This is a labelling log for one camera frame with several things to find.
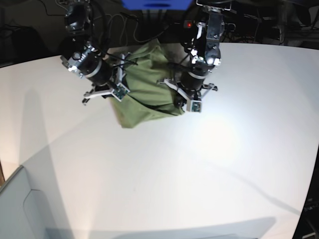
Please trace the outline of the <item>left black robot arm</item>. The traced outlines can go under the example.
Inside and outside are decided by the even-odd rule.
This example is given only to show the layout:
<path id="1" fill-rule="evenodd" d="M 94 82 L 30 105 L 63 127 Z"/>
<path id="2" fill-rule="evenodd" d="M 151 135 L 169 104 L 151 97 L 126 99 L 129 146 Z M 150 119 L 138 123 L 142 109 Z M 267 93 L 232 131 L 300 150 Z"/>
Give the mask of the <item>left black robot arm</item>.
<path id="1" fill-rule="evenodd" d="M 169 62 L 172 76 L 159 80 L 175 92 L 174 106 L 188 112 L 202 111 L 202 100 L 211 91 L 218 91 L 213 83 L 205 83 L 211 71 L 221 64 L 220 41 L 226 28 L 224 12 L 230 11 L 230 0 L 197 0 L 199 10 L 193 20 L 183 20 L 180 43 L 186 56 L 180 62 Z"/>

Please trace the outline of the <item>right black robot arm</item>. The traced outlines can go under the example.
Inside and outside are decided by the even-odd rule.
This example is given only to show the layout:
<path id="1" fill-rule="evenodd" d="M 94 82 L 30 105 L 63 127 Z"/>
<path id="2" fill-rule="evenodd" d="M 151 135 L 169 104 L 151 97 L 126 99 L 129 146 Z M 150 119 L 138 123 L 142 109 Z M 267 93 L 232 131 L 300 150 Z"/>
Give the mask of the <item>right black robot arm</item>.
<path id="1" fill-rule="evenodd" d="M 109 53 L 108 22 L 102 6 L 95 0 L 64 0 L 67 9 L 64 24 L 69 41 L 61 50 L 62 65 L 91 83 L 82 104 L 96 97 L 115 98 L 121 102 L 130 92 L 124 83 L 128 55 Z"/>

